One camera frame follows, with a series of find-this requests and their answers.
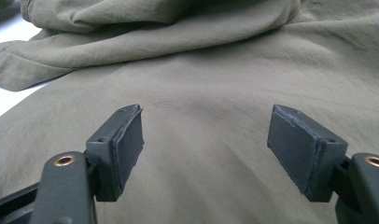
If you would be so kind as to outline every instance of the cloth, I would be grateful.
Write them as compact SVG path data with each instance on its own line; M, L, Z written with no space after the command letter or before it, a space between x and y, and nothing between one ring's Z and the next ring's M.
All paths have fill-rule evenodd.
M379 154L378 0L23 3L45 30L0 44L0 86L65 76L0 118L0 197L132 104L146 144L100 223L336 223L267 148L273 104Z

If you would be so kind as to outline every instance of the olive green cloth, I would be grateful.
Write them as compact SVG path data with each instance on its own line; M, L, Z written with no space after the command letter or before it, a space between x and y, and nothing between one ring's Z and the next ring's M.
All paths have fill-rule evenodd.
M113 1L77 1L74 12L58 3L76 1L43 2L30 21L48 11L35 5L56 7L44 16L61 31L1 44L0 86L69 74L0 118L0 197L35 183L51 156L85 150L132 104L144 107L146 144L121 198L97 204L100 223L336 223L336 196L307 202L267 148L273 104L340 135L348 156L379 154L377 0L182 3L154 21L99 5ZM94 22L99 8L119 15Z

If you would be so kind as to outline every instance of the screw hole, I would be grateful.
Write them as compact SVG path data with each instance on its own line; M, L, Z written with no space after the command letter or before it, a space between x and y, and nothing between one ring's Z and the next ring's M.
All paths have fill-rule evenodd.
M379 158L377 157L366 157L365 161L371 165L379 167Z
M73 163L76 160L74 156L62 156L58 160L56 160L54 163L56 166L65 166L70 163Z

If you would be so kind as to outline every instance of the white surface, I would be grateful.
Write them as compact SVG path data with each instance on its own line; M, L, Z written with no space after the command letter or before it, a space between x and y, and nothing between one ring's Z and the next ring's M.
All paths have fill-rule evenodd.
M0 23L0 43L10 40L28 40L40 31L30 22L21 18L21 13L9 21ZM0 116L6 113L12 106L16 105L28 95L42 88L46 84L34 86L25 91L6 91L0 88Z

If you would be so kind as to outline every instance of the fabric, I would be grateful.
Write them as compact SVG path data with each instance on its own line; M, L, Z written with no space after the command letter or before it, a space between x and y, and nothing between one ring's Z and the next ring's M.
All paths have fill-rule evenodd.
M146 144L100 223L336 223L336 196L309 203L267 148L273 104L379 154L378 0L55 2L0 44L3 88L68 74L0 118L0 197L132 104Z

